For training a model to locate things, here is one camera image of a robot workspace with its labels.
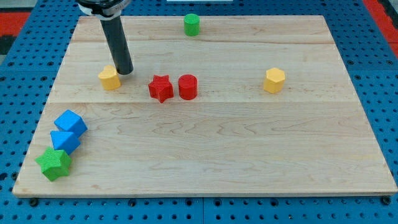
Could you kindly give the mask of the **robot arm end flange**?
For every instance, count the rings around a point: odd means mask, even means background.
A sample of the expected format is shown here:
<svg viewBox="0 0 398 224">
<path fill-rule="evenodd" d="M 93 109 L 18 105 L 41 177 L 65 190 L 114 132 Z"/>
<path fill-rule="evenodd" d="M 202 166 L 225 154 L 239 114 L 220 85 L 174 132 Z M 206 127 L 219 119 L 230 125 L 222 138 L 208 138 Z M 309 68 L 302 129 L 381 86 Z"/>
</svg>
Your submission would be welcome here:
<svg viewBox="0 0 398 224">
<path fill-rule="evenodd" d="M 96 16 L 102 21 L 110 21 L 120 16 L 122 10 L 131 2 L 131 0 L 77 0 L 82 13 Z"/>
</svg>

